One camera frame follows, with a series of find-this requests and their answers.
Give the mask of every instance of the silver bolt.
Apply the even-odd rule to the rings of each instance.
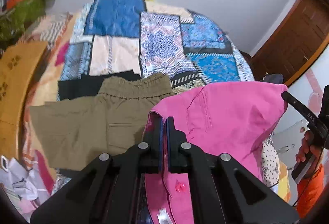
[[[101,160],[101,161],[106,161],[106,160],[108,160],[110,158],[110,155],[108,154],[108,153],[101,153],[100,155],[99,155],[99,160]]]
[[[220,155],[220,158],[223,160],[223,161],[229,161],[229,160],[231,160],[231,156],[228,154],[228,153],[222,153],[221,155]]]
[[[192,145],[191,145],[190,143],[188,143],[188,142],[183,142],[183,143],[181,144],[181,147],[182,147],[183,149],[185,149],[185,150],[189,150],[189,149],[191,149]]]
[[[138,144],[138,148],[140,148],[140,149],[147,149],[147,147],[148,147],[148,143],[147,142],[141,142],[141,143],[139,143]]]

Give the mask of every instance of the human hand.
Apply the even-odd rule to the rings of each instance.
[[[312,176],[313,171],[317,171],[320,167],[320,163],[323,158],[323,154],[321,154],[321,147],[311,145],[309,146],[308,140],[313,139],[314,135],[313,133],[308,130],[304,134],[304,138],[302,138],[302,146],[299,148],[298,153],[296,154],[296,162],[304,162],[306,160],[305,154],[308,153],[309,151],[313,153],[313,155],[316,157],[315,161],[313,164],[310,166],[309,170],[306,172],[304,178],[310,178]]]

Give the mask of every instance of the paw print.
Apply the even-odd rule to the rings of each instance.
[[[8,68],[12,70],[16,65],[18,65],[20,59],[21,57],[16,55],[14,58],[12,58],[12,61],[7,64]]]
[[[2,85],[0,85],[0,101],[2,101],[6,96],[7,87],[8,85],[6,84],[6,82],[3,82]]]

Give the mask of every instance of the brown door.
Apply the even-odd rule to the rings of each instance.
[[[265,73],[293,76],[329,32],[329,9],[318,0],[297,0],[291,12],[251,58],[255,80]]]

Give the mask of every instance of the pocket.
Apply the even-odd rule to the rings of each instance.
[[[111,155],[124,153],[131,146],[142,141],[145,123],[142,124],[109,124],[107,144]]]

